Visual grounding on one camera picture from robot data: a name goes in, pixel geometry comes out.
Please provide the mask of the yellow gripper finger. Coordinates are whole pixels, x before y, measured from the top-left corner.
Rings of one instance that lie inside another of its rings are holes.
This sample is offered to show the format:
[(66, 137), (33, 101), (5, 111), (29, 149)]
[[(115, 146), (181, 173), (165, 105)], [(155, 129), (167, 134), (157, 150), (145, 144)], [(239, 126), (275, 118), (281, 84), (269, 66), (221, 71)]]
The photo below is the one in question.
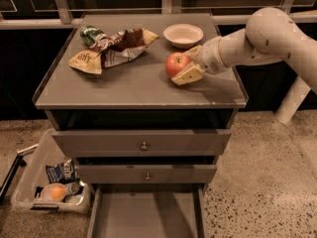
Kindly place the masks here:
[(201, 50), (201, 46), (198, 45), (198, 46), (195, 46), (195, 47), (185, 51), (184, 54), (186, 56), (191, 57), (191, 58), (196, 58), (200, 50)]
[(171, 81), (176, 85), (192, 83), (203, 78), (205, 70), (197, 63), (190, 62), (182, 71), (177, 73)]

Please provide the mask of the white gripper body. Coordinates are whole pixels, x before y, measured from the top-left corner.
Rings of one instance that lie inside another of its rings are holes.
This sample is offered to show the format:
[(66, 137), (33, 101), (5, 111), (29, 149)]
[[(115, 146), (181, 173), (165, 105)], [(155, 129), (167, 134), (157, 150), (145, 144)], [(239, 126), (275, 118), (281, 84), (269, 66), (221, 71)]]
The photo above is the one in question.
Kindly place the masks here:
[(208, 40), (203, 44), (196, 55), (196, 62), (210, 74), (218, 74), (229, 68), (223, 63), (220, 57), (220, 37)]

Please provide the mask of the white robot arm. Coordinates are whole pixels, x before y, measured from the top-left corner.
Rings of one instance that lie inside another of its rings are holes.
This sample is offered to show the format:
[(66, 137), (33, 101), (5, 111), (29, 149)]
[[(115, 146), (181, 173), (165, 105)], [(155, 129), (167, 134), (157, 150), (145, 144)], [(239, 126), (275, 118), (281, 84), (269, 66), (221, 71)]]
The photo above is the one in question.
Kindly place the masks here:
[(259, 9), (244, 29), (215, 37), (181, 56), (188, 62), (176, 71), (166, 72), (177, 85), (195, 82), (206, 72), (218, 74), (236, 65), (286, 62), (297, 77), (275, 113), (283, 124), (291, 120), (310, 91), (317, 92), (317, 41), (276, 8)]

